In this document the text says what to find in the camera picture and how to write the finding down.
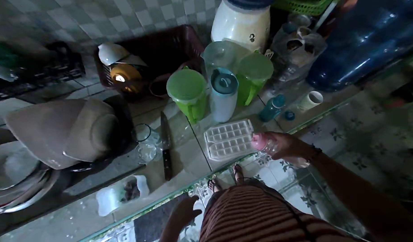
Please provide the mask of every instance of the drinking glass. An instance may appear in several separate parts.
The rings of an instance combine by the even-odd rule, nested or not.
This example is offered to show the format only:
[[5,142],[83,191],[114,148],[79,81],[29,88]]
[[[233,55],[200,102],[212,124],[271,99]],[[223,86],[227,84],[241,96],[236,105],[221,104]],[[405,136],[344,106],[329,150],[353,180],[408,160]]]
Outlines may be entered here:
[[146,164],[161,153],[160,135],[147,124],[137,124],[134,130],[135,140],[138,141],[135,151],[141,160],[140,163]]

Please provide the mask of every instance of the foot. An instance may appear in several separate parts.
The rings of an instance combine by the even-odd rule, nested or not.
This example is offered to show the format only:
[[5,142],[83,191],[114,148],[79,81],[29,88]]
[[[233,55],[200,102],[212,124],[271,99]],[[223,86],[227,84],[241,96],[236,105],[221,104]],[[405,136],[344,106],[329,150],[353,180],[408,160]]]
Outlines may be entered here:
[[235,181],[237,185],[241,185],[242,182],[244,181],[244,174],[242,173],[242,167],[238,164],[236,164],[233,167],[234,174],[235,174]]
[[217,183],[216,179],[208,180],[208,188],[213,192],[218,192],[222,190],[222,187]]

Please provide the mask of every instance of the knife handle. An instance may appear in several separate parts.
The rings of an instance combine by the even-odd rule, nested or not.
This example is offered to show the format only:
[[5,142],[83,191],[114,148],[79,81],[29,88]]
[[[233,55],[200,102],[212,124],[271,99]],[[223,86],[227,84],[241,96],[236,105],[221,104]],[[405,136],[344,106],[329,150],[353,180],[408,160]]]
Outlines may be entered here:
[[172,162],[169,149],[163,151],[163,167],[165,168],[165,179],[170,181],[172,179]]

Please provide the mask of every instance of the checkered wall tile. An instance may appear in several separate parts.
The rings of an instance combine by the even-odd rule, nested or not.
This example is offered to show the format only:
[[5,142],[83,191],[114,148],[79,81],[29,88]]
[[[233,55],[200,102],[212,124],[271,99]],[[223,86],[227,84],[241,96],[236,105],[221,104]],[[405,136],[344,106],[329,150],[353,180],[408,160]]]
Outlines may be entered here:
[[209,41],[221,0],[0,0],[0,41],[27,52],[64,41],[84,54],[122,41],[190,24]]

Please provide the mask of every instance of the white plastic pitcher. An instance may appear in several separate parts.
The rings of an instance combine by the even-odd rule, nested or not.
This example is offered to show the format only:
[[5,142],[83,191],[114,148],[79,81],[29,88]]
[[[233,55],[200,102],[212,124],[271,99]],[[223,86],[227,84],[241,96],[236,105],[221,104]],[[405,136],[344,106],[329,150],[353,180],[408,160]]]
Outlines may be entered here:
[[233,115],[238,97],[238,80],[225,68],[217,68],[211,75],[210,107],[214,120],[227,122]]

